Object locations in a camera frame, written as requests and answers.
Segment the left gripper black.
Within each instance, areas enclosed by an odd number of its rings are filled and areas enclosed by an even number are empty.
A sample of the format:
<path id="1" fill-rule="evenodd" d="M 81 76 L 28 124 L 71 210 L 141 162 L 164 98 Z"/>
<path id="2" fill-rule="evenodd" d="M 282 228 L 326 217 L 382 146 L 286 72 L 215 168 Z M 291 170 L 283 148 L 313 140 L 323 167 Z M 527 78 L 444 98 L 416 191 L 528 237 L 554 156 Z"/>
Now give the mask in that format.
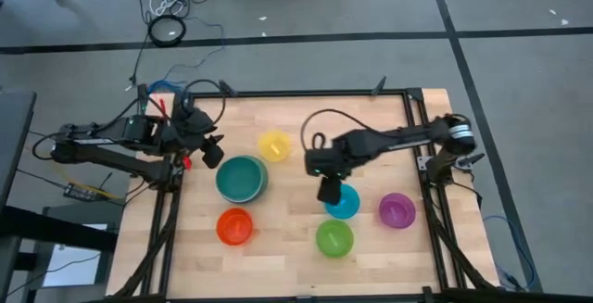
<path id="1" fill-rule="evenodd" d="M 221 163 L 224 152 L 218 142 L 223 134 L 210 135 L 216 130 L 213 120 L 198 107 L 175 107 L 171 115 L 170 150 L 172 152 L 203 152 L 202 161 L 210 169 Z"/>

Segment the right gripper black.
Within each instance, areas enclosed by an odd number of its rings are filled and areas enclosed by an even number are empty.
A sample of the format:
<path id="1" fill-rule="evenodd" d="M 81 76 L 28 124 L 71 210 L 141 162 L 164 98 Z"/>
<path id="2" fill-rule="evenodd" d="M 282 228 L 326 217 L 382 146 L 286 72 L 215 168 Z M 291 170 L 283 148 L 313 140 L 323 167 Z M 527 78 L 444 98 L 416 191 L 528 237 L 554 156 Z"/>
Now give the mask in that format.
<path id="1" fill-rule="evenodd" d="M 353 157 L 349 145 L 311 148 L 305 151 L 306 173 L 310 176 L 326 176 L 322 177 L 317 193 L 317 199 L 320 202 L 331 205 L 337 205 L 340 202 L 342 195 L 340 179 L 351 175 L 351 159 Z"/>

